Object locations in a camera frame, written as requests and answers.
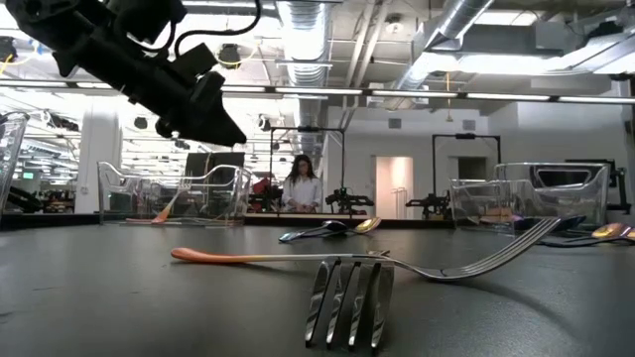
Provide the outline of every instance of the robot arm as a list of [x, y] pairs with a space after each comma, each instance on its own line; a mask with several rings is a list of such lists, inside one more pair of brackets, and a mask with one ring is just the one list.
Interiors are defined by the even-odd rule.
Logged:
[[[161, 136], [177, 131], [181, 139], [224, 146], [246, 142], [223, 108], [224, 77], [211, 71], [211, 51], [201, 44], [168, 60], [187, 12], [181, 0], [7, 0], [6, 6], [23, 32], [54, 51], [60, 75], [84, 68], [159, 115]], [[160, 49], [128, 37], [154, 43], [168, 24], [170, 40]]]

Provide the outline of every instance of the person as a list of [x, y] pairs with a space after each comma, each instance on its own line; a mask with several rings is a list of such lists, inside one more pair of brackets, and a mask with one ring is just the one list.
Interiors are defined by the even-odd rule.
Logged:
[[285, 180], [282, 195], [285, 211], [315, 213], [321, 207], [321, 181], [306, 155], [294, 159], [291, 173]]

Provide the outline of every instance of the laboratory room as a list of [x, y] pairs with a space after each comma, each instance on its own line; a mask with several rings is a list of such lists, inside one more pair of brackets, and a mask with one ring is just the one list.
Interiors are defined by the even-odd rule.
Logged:
[[0, 0], [0, 356], [635, 356], [635, 2]]

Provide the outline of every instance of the spoon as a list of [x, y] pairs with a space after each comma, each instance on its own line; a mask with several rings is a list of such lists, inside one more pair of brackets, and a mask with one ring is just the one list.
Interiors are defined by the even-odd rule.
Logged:
[[[307, 231], [286, 233], [282, 237], [278, 238], [278, 240], [282, 243], [288, 243], [300, 238], [330, 237], [333, 235], [343, 234], [346, 232], [353, 232], [355, 234], [366, 234], [370, 232], [371, 230], [377, 228], [380, 222], [381, 222], [381, 218], [379, 217], [367, 219], [363, 221], [362, 223], [360, 223], [359, 225], [357, 225], [355, 228], [350, 229], [344, 223], [340, 221], [328, 220], [328, 221], [325, 221], [318, 228], [310, 229]], [[327, 230], [329, 232], [311, 234], [313, 232], [318, 232], [321, 230]]]

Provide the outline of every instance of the transparent container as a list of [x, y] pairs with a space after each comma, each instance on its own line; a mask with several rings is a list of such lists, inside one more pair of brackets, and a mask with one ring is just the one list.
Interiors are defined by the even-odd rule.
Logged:
[[571, 228], [605, 223], [610, 167], [604, 164], [503, 164], [488, 181], [450, 181], [457, 227], [517, 234], [541, 218]]
[[450, 180], [452, 216], [457, 227], [486, 227], [513, 232], [513, 182]]
[[606, 223], [610, 181], [607, 164], [503, 164], [494, 168], [494, 179], [521, 181], [515, 187], [523, 217], [583, 217], [581, 225]]
[[27, 129], [29, 115], [26, 113], [8, 113], [0, 116], [0, 219], [9, 195], [13, 172], [18, 163], [20, 146]]
[[236, 225], [244, 221], [252, 173], [219, 165], [203, 177], [150, 176], [98, 163], [100, 222]]

